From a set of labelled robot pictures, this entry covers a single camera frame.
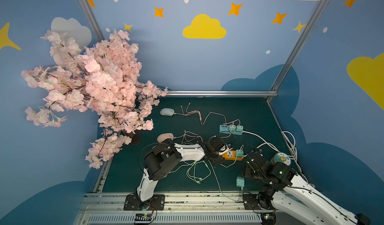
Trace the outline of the teal power strip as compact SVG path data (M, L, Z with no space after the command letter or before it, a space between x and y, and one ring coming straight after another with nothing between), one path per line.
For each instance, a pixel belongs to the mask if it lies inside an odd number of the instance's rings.
M230 125L220 125L219 126L219 133L220 134L232 134L232 135L236 135L234 132L229 132L229 126Z

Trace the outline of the pale blue wireless mouse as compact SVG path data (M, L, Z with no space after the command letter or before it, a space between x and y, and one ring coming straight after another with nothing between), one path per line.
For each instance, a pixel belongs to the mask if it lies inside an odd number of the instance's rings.
M175 110L174 109L171 109L171 108L163 108L160 110L160 114L162 116L168 116L168 117L171 117L175 114Z

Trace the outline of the pink cherry blossom tree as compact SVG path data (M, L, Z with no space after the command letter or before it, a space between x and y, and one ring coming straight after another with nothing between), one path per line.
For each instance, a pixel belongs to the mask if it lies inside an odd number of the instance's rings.
M51 30L42 39L51 43L51 56L59 58L61 64L21 73L28 86L48 92L45 105L38 111L26 109L28 121L36 126L60 127L65 118L58 117L59 112L96 112L103 132L86 156L95 169L130 144L130 134L154 128L150 114L168 90L151 81L139 81L139 46L130 43L128 32L114 31L91 48L81 48L74 37Z

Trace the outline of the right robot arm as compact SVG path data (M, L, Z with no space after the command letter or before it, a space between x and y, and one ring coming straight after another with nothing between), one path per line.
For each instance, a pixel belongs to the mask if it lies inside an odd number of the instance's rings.
M245 206L251 210L280 210L306 225L369 225L363 214L354 214L312 187L291 167L291 158L277 153L267 160L259 151L245 159L243 175L264 184L252 195L244 195Z

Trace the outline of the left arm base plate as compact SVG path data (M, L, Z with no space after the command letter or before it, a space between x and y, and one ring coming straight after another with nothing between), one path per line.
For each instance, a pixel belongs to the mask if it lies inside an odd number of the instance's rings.
M124 211L143 211L155 210L163 211L165 206L165 195L153 195L152 198L143 202L140 200L138 194L130 193L126 196L124 202Z

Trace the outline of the tin can with label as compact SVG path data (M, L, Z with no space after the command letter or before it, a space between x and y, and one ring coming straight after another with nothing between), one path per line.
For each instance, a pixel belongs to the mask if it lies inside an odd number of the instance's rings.
M283 163L287 166L291 165L291 158L285 153L276 153L272 158L272 163Z

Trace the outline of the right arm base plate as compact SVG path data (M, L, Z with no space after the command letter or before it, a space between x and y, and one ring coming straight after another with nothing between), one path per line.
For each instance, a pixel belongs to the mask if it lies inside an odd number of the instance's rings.
M244 193L242 198L245 210L274 210L275 208L272 205L274 193L274 191L272 193Z

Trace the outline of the aluminium frame back bar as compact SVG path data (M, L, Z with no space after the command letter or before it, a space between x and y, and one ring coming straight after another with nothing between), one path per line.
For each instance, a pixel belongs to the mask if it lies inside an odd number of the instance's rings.
M168 91L169 97L276 97L276 91Z

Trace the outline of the pink mouse upper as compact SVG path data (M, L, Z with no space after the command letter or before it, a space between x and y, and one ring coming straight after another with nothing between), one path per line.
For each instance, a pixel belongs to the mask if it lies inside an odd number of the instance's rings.
M174 139L174 135L172 133L164 133L164 134L160 134L158 137L157 137L157 142L158 143L162 143L163 141L167 140L167 139L171 139L173 140Z

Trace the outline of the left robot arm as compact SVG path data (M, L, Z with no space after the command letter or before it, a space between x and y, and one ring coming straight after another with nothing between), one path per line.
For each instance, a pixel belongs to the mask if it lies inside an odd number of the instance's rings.
M225 161L223 154L232 146L225 143L221 137L214 136L208 142L197 141L194 144L178 144L172 133L161 134L157 138L156 146L144 157L143 177L137 188L141 202L150 200L159 180L167 177L180 162L204 162L213 164Z

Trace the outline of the orange power strip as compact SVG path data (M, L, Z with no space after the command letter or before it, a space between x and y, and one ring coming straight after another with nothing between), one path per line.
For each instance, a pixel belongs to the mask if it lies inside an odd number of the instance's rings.
M235 151L231 150L231 151L228 151L226 154L223 154L222 157L226 161L242 161L243 160L244 157L242 159L238 159L235 157L235 154L236 154L236 150Z

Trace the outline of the aluminium rail base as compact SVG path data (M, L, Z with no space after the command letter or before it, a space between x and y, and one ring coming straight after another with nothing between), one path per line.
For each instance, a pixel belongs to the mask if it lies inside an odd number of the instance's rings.
M127 209L128 193L86 194L75 225L300 225L281 210L246 210L239 192L160 192L144 210Z

